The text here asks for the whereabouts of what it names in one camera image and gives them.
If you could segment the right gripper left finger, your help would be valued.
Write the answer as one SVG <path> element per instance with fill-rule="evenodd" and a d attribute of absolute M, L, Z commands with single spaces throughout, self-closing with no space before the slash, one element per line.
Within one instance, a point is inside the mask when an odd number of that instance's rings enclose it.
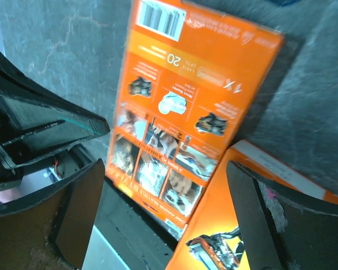
<path fill-rule="evenodd" d="M 99 159 L 0 205 L 0 269 L 81 269 L 104 178 Z"/>

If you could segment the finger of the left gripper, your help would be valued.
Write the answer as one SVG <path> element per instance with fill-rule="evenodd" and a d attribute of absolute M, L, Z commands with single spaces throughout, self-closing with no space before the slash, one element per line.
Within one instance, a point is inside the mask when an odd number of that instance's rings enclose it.
<path fill-rule="evenodd" d="M 0 163 L 34 164 L 110 132 L 107 120 L 25 76 L 0 52 Z"/>

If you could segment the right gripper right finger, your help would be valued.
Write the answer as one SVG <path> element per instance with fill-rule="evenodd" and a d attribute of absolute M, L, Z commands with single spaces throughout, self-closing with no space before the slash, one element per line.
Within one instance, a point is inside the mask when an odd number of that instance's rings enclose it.
<path fill-rule="evenodd" d="M 338 205 L 235 161 L 226 178 L 251 269 L 338 269 Z"/>

